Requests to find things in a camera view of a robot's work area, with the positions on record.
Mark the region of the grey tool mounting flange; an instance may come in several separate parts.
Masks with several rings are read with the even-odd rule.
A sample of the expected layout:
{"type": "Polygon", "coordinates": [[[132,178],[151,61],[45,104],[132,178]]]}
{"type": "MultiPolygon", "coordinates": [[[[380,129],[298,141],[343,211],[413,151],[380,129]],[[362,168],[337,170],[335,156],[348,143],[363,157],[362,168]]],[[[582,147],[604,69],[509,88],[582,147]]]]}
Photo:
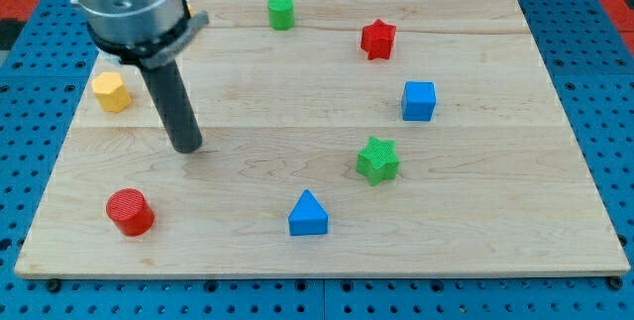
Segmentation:
{"type": "Polygon", "coordinates": [[[179,53],[194,40],[195,36],[209,24],[209,15],[201,11],[192,16],[186,0],[181,0],[184,17],[170,30],[155,38],[139,43],[114,43],[100,37],[88,25],[88,33],[95,46],[111,55],[119,64],[135,65],[139,68],[156,69],[173,62],[179,53]]]}

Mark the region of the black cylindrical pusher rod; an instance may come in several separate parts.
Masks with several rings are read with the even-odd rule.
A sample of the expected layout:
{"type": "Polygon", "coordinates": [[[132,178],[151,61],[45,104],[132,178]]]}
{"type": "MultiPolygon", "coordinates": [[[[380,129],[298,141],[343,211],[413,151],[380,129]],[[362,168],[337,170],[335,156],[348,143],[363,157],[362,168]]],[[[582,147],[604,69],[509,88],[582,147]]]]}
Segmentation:
{"type": "Polygon", "coordinates": [[[173,148],[181,154],[198,150],[202,134],[177,63],[152,69],[143,66],[141,74],[173,148]]]}

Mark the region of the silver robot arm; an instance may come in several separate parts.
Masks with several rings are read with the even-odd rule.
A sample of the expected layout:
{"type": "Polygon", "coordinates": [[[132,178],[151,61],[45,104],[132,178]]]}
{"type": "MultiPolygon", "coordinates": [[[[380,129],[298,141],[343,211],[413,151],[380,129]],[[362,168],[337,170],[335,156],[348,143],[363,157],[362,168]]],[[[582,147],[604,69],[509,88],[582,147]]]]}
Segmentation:
{"type": "Polygon", "coordinates": [[[175,61],[209,24],[186,0],[70,0],[87,20],[96,47],[137,67],[176,152],[202,145],[202,134],[175,61]]]}

